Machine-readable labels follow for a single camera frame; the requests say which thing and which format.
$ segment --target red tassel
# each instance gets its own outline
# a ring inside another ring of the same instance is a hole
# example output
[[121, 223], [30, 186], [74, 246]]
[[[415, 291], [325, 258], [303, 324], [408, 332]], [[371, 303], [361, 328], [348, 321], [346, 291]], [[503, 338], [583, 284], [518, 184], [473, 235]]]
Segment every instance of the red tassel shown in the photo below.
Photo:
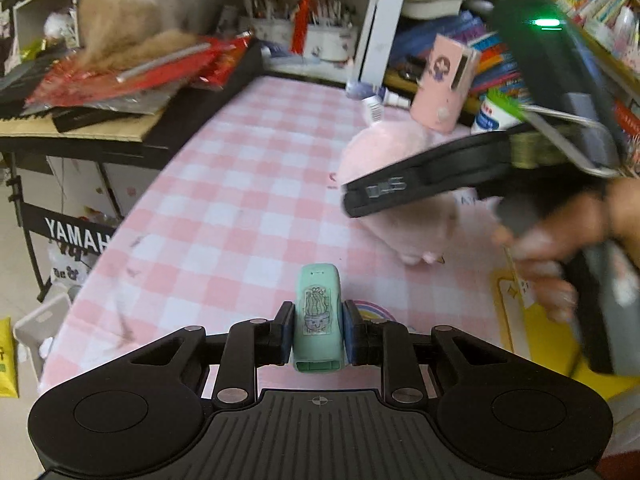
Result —
[[311, 0], [300, 0], [300, 8], [296, 12], [293, 27], [293, 38], [291, 39], [291, 51], [299, 54], [305, 51], [306, 30], [309, 24], [309, 12], [311, 11]]

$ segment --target yellow bag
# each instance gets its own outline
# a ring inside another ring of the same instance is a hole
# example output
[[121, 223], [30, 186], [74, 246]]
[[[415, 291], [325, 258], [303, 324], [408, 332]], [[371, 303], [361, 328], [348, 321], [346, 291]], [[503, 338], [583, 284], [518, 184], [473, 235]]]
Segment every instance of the yellow bag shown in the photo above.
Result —
[[14, 337], [9, 318], [0, 319], [0, 397], [17, 397], [15, 377]]

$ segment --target rainbow sticker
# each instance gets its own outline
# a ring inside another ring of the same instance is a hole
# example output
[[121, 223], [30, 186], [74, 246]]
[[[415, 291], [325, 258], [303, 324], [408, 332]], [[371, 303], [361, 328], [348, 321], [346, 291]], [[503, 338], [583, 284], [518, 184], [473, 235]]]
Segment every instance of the rainbow sticker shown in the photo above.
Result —
[[355, 303], [362, 319], [365, 321], [371, 321], [372, 319], [386, 319], [388, 321], [396, 320], [388, 310], [385, 310], [381, 306], [377, 306], [375, 303], [360, 300], [354, 300], [353, 303]]

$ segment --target hand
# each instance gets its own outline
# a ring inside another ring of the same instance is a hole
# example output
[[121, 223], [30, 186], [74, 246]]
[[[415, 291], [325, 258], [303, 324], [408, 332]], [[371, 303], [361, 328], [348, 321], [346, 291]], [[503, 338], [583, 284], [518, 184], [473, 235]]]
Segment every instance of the hand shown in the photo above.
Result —
[[494, 233], [496, 244], [511, 248], [520, 277], [530, 282], [536, 301], [545, 307], [551, 320], [568, 322], [573, 317], [577, 293], [562, 278], [558, 262], [570, 259], [580, 248], [601, 242], [607, 234], [620, 240], [629, 257], [640, 266], [640, 180], [612, 181], [606, 201], [605, 206], [596, 192], [581, 193], [521, 238], [515, 239], [504, 226]]

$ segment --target pink box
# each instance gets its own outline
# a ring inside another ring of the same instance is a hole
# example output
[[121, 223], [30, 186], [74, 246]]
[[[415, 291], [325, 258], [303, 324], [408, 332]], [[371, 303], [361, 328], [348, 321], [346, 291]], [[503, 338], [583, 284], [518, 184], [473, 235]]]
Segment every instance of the pink box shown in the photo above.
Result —
[[479, 61], [477, 50], [438, 34], [418, 83], [411, 117], [427, 128], [451, 133]]

